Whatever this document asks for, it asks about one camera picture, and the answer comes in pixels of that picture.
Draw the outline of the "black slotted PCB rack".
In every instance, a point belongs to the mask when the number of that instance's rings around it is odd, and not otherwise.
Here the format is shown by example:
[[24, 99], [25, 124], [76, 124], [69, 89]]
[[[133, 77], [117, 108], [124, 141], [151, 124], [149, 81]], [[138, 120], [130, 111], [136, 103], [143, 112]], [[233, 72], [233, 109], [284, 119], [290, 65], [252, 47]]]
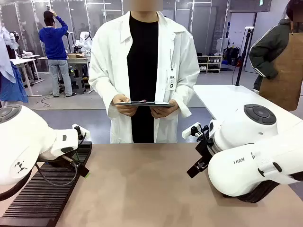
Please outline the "black slotted PCB rack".
[[[92, 143], [83, 142], [76, 151], [85, 166]], [[0, 215], [0, 227], [55, 227], [81, 176], [49, 163], [42, 164], [40, 169]]]

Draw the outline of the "person in white lab coat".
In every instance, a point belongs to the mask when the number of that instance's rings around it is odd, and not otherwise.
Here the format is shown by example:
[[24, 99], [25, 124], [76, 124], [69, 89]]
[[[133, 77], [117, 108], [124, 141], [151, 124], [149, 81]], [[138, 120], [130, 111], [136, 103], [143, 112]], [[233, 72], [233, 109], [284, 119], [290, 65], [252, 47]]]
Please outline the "person in white lab coat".
[[[166, 91], [167, 70], [175, 68], [175, 90]], [[89, 84], [102, 98], [111, 120], [111, 143], [175, 143], [178, 116], [189, 117], [200, 69], [192, 35], [160, 12], [127, 12], [104, 23], [91, 48]], [[153, 118], [150, 106], [128, 117], [112, 105], [117, 94], [131, 101], [166, 102], [179, 109]]]

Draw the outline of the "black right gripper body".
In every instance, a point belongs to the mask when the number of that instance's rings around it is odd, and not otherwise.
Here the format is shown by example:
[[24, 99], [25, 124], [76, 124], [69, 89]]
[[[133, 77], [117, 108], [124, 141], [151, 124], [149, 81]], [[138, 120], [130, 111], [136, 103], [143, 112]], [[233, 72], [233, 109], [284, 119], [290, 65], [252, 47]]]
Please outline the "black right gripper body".
[[197, 161], [197, 165], [207, 166], [214, 155], [212, 150], [212, 146], [214, 145], [213, 139], [200, 136], [197, 142], [199, 142], [199, 144], [196, 146], [196, 151], [201, 155], [201, 158]]

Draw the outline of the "black step stool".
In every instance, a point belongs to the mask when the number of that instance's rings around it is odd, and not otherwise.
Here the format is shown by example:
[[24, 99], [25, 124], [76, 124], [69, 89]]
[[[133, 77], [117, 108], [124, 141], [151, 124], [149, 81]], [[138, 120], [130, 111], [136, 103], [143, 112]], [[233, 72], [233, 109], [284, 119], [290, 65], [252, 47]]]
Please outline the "black step stool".
[[76, 94], [83, 95], [86, 92], [84, 81], [82, 77], [73, 77], [71, 76], [71, 87], [72, 91]]

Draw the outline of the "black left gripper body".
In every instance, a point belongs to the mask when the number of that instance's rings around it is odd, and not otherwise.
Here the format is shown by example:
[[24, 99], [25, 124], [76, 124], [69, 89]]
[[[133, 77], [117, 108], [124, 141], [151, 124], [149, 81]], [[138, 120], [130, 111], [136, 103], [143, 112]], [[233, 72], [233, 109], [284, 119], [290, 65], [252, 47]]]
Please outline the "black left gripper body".
[[74, 162], [77, 165], [80, 163], [78, 152], [72, 151], [72, 152], [66, 153], [65, 156], [67, 158], [71, 159], [71, 161], [64, 159], [63, 156], [60, 156], [55, 160], [48, 161], [47, 163], [49, 163], [51, 166], [54, 166], [54, 167], [66, 167], [70, 170], [75, 170], [75, 166], [72, 164], [72, 162]]

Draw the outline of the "white desk with box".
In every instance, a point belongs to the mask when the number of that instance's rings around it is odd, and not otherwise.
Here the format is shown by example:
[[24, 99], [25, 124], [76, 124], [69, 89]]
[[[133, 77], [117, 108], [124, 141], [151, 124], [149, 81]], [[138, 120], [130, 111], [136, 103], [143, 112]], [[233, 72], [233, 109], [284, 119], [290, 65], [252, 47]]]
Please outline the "white desk with box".
[[[39, 57], [38, 59], [47, 60], [47, 57], [46, 56]], [[71, 65], [87, 65], [88, 72], [89, 72], [90, 56], [86, 56], [86, 58], [83, 58], [83, 59], [68, 59], [68, 57], [67, 57], [67, 62], [68, 62], [68, 64], [71, 64]], [[89, 91], [87, 92], [87, 94], [91, 94], [93, 91], [94, 90], [93, 90], [92, 86], [90, 85]]]

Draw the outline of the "person in brown apron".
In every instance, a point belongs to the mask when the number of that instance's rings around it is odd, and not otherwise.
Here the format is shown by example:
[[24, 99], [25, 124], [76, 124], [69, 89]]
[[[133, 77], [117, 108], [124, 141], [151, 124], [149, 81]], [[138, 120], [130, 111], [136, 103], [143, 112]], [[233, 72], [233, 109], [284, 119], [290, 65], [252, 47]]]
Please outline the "person in brown apron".
[[285, 14], [252, 45], [249, 58], [258, 73], [253, 91], [291, 112], [303, 83], [303, 0], [289, 0]]

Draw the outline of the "person's left hand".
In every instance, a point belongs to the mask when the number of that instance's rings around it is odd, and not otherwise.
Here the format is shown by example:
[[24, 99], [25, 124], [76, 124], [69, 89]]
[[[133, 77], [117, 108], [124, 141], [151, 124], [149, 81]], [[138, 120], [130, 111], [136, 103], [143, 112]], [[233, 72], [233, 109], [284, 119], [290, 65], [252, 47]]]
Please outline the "person's left hand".
[[171, 104], [171, 107], [150, 107], [153, 118], [165, 118], [179, 109], [179, 106], [174, 99], [171, 99], [169, 104]]

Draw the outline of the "man in blue hoodie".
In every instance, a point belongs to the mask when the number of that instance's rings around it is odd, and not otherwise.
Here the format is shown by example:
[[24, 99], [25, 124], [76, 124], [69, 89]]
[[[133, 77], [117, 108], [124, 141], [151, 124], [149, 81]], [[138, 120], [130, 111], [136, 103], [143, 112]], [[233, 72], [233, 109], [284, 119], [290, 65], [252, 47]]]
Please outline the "man in blue hoodie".
[[68, 25], [52, 10], [44, 12], [44, 22], [45, 27], [39, 31], [38, 35], [40, 41], [45, 45], [45, 53], [52, 77], [53, 96], [60, 96], [59, 73], [63, 78], [65, 96], [75, 96], [69, 76], [67, 53], [62, 41], [62, 37], [68, 32]]

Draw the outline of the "white name badge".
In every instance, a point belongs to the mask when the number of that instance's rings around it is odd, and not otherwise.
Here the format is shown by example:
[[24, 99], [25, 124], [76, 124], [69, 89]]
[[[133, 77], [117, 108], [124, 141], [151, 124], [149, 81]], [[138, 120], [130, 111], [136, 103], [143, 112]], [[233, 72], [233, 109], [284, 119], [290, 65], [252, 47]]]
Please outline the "white name badge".
[[175, 68], [167, 70], [166, 91], [175, 90], [177, 84], [177, 73]]

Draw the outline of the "wooden shoe shelf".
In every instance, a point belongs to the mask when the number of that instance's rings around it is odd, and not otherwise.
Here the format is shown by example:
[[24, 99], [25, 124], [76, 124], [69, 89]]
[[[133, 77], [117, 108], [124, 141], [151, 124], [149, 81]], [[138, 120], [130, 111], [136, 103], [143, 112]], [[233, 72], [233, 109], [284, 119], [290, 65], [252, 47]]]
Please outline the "wooden shoe shelf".
[[198, 56], [198, 64], [201, 73], [219, 73], [221, 71], [222, 55]]

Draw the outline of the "white side table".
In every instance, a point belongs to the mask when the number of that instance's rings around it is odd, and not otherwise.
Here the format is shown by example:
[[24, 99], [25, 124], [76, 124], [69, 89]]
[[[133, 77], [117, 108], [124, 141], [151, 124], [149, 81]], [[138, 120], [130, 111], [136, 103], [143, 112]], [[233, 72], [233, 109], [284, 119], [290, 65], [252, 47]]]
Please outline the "white side table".
[[303, 145], [303, 120], [243, 86], [195, 85], [212, 115], [209, 138], [219, 150], [277, 139], [270, 145]]

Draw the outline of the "white background desk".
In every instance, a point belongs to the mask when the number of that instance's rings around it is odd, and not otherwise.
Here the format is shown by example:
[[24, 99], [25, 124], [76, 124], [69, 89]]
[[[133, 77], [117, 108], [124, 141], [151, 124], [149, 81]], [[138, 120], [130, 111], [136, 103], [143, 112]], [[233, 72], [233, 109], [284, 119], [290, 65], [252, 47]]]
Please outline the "white background desk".
[[25, 80], [26, 80], [26, 85], [27, 85], [27, 88], [29, 90], [29, 95], [27, 95], [28, 97], [42, 97], [42, 95], [34, 95], [33, 94], [33, 91], [32, 91], [32, 88], [31, 88], [31, 84], [30, 84], [30, 80], [28, 78], [28, 74], [27, 74], [27, 71], [26, 71], [26, 67], [29, 68], [30, 67], [29, 63], [31, 62], [33, 64], [33, 66], [34, 66], [35, 74], [36, 74], [36, 77], [37, 77], [37, 80], [35, 80], [34, 79], [34, 74], [32, 75], [34, 85], [38, 84], [38, 83], [41, 83], [41, 82], [44, 81], [44, 79], [41, 79], [40, 76], [39, 76], [35, 60], [36, 60], [35, 58], [17, 58], [17, 59], [11, 59], [11, 62], [17, 68], [21, 68], [21, 70], [23, 72], [23, 75], [24, 75]]

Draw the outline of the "person's right hand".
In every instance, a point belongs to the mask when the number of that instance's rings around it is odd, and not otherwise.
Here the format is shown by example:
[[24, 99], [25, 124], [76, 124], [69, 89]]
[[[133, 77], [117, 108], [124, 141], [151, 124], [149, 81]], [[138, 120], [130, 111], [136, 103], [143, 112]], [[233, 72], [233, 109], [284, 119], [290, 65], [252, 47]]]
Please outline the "person's right hand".
[[137, 111], [137, 106], [129, 106], [129, 105], [119, 105], [119, 103], [129, 103], [130, 99], [126, 97], [124, 94], [117, 94], [114, 96], [112, 100], [112, 105], [114, 105], [118, 112], [126, 115], [128, 117], [132, 117], [136, 111]]

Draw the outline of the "person in light blue shirt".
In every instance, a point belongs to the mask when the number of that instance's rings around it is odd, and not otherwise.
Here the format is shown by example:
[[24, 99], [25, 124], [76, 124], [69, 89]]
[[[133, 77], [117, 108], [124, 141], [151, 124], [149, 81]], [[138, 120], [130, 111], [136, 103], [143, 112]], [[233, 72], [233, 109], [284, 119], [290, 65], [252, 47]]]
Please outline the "person in light blue shirt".
[[4, 105], [28, 103], [21, 73], [9, 58], [9, 51], [17, 47], [9, 31], [0, 26], [0, 101]]

